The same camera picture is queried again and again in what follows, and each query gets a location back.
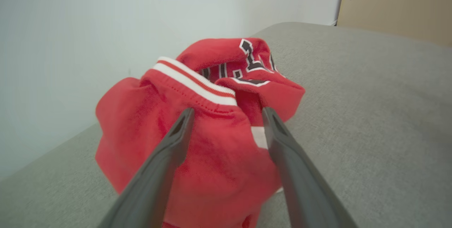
white and red striped trim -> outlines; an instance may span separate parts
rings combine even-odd
[[[168,75],[215,104],[237,106],[235,91],[213,84],[181,62],[168,57],[159,57],[152,69]]]

wooden panel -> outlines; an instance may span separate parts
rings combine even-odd
[[[452,46],[452,0],[342,0],[338,25]]]

white wall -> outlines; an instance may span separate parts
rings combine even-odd
[[[329,24],[338,0],[0,0],[0,177],[96,122],[100,97],[158,56],[279,22]]]

red fabric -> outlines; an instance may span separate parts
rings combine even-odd
[[[203,40],[187,48],[179,62],[161,59],[140,80],[121,80],[97,105],[103,136],[96,160],[118,193],[181,112],[195,109],[187,158],[174,175],[164,228],[254,228],[261,205],[281,186],[251,126],[262,126],[264,106],[289,119],[304,89],[276,71],[264,41],[245,41],[265,68],[247,70],[243,39]],[[196,75],[207,68],[205,76],[215,84]],[[232,79],[237,70],[241,80]]]

red stripe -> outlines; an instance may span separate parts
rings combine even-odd
[[[182,70],[181,68],[177,67],[176,65],[173,65],[173,64],[171,64],[169,62],[166,62],[164,60],[159,60],[158,63],[164,64],[167,67],[170,67],[171,69],[183,74],[185,77],[191,79],[194,83],[197,83],[200,87],[202,87],[203,89],[211,92],[212,94],[216,94],[216,95],[223,96],[223,97],[232,97],[234,99],[236,98],[233,94],[217,91],[217,90],[215,90],[213,88],[210,88],[209,86],[205,85],[204,83],[199,81],[197,78],[193,77],[192,75],[190,75],[186,71]]]

